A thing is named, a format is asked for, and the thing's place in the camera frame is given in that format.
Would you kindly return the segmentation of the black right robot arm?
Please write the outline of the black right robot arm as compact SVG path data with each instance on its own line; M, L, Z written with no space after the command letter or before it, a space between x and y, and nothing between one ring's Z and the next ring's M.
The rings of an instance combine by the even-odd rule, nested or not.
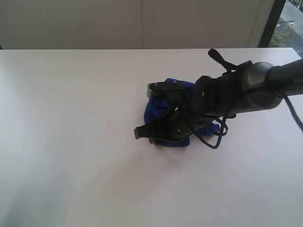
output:
M181 142L213 121L225 125L237 114L276 108L303 92L303 62L283 66L247 61L218 78L201 76L188 88L181 80L150 83L148 96L161 114L136 127L136 139Z

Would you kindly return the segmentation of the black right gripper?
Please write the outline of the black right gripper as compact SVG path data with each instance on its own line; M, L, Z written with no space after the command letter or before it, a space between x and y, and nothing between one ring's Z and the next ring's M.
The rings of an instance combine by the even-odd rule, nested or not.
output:
M168 108L165 123L153 121L134 129L136 139L148 138L164 142L182 142L189 135L199 134L200 129L220 120L226 127L224 116L232 98L232 86L237 79L224 75L218 78L201 76L194 84L174 79L166 79Z

